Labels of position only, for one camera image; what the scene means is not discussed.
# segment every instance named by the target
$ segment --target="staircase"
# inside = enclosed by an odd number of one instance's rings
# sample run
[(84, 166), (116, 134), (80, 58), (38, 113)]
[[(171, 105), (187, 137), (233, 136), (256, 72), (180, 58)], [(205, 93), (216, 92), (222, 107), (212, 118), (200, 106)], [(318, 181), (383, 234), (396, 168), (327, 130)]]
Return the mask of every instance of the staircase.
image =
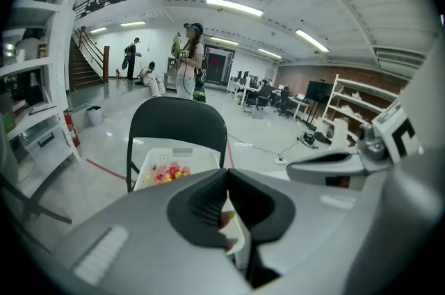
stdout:
[(83, 54), (73, 39), (71, 39), (70, 45), (70, 62), (70, 85), (74, 91), (88, 86), (105, 84), (104, 80), (102, 80), (83, 57)]

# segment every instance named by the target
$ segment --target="white basket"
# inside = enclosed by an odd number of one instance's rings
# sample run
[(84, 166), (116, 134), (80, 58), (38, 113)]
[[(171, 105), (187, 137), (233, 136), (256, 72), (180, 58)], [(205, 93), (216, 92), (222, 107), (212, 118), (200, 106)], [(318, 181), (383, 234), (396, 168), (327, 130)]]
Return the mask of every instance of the white basket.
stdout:
[(134, 185), (134, 191), (154, 185), (154, 173), (150, 171), (153, 166), (167, 166), (178, 163), (179, 167), (189, 167), (191, 175), (203, 171), (219, 169), (215, 154), (210, 150), (201, 148), (153, 148), (145, 157), (144, 164)]

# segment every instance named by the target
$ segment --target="brick wall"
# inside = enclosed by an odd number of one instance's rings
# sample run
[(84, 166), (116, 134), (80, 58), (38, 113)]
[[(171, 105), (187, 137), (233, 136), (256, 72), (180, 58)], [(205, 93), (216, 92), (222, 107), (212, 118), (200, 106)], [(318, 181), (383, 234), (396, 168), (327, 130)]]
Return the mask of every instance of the brick wall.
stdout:
[[(356, 82), (366, 83), (371, 86), (379, 87), (383, 90), (387, 90), (393, 93), (400, 94), (401, 88), (403, 88), (407, 81), (392, 77), (386, 74), (380, 74), (379, 72), (374, 72), (370, 70), (355, 69), (351, 67), (328, 67), (328, 66), (282, 66), (278, 68), (277, 77), (275, 79), (274, 86), (279, 85), (288, 86), (291, 90), (292, 95), (297, 93), (306, 94), (307, 85), (309, 81), (320, 81), (321, 79), (326, 80), (326, 83), (334, 83), (336, 74), (339, 75), (340, 79), (353, 80)], [(345, 88), (344, 92), (351, 95), (354, 90)], [(390, 102), (380, 99), (379, 97), (369, 95), (360, 92), (362, 99), (364, 101), (370, 102), (381, 108), (386, 108), (390, 105)], [(360, 107), (356, 104), (348, 103), (338, 97), (332, 100), (333, 105), (342, 106), (343, 104), (349, 105), (354, 112), (359, 112), (365, 120), (371, 121), (377, 115)], [(321, 106), (317, 110), (316, 117), (320, 117), (325, 110), (325, 106)], [(327, 117), (331, 120), (337, 117), (344, 117), (341, 113), (330, 109), (328, 111)], [(353, 132), (357, 132), (359, 123), (355, 120), (350, 121), (349, 129)]]

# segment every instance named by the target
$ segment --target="power strip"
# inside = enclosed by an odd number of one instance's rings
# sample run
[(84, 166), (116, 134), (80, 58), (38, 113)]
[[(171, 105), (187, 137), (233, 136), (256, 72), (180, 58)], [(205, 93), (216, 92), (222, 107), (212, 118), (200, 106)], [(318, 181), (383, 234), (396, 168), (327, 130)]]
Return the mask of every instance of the power strip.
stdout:
[(275, 163), (278, 165), (287, 165), (287, 160), (284, 158), (275, 158)]

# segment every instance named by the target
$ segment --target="stair railing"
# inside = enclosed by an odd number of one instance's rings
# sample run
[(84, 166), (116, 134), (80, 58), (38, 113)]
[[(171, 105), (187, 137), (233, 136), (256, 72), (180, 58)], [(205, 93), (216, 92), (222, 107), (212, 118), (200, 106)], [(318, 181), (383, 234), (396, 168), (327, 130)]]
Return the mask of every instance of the stair railing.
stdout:
[(110, 47), (105, 46), (103, 52), (99, 50), (95, 42), (92, 41), (91, 37), (86, 32), (84, 26), (82, 26), (80, 29), (74, 30), (73, 38), (83, 56), (87, 60), (88, 57), (91, 57), (91, 63), (94, 61), (99, 67), (98, 69), (94, 69), (94, 66), (92, 66), (93, 69), (97, 72), (101, 72), (98, 75), (101, 76), (105, 83), (108, 83), (108, 60), (110, 56)]

